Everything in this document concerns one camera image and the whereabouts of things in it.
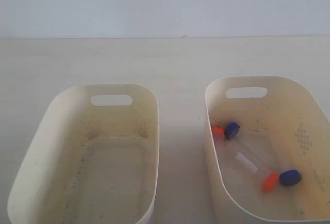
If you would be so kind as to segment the cream plastic bin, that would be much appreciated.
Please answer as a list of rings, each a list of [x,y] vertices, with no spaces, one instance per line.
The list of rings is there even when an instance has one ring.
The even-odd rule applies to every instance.
[[[329,223],[329,120],[302,85],[278,76],[227,77],[205,91],[205,156],[216,223]],[[262,191],[238,162],[218,161],[211,128],[240,125],[252,145],[270,143],[302,174]]]
[[[50,103],[8,198],[11,223],[153,223],[156,96],[136,84],[71,87]]]

